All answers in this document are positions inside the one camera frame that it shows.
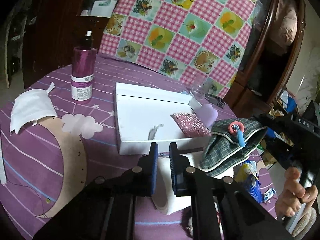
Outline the right hand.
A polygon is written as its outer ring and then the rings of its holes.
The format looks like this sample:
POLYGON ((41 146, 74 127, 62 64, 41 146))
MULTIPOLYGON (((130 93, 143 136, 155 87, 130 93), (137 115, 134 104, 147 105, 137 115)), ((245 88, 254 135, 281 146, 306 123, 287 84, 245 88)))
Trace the right hand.
POLYGON ((283 216, 293 217, 305 203, 303 214, 305 215, 312 207, 318 196, 318 189, 315 185, 304 188, 297 179, 300 172, 296 167, 290 167, 285 171, 285 183, 282 193, 279 195, 274 209, 278 218, 283 216))

